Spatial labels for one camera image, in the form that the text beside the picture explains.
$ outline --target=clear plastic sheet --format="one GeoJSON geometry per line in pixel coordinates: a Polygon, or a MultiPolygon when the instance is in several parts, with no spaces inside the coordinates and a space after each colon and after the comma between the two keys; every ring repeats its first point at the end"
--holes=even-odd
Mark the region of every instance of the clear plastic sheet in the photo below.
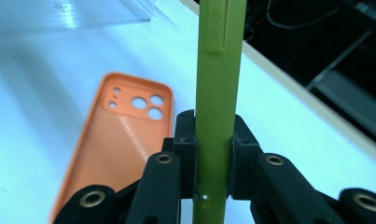
{"type": "Polygon", "coordinates": [[[0,0],[0,35],[149,21],[155,0],[0,0]]]}

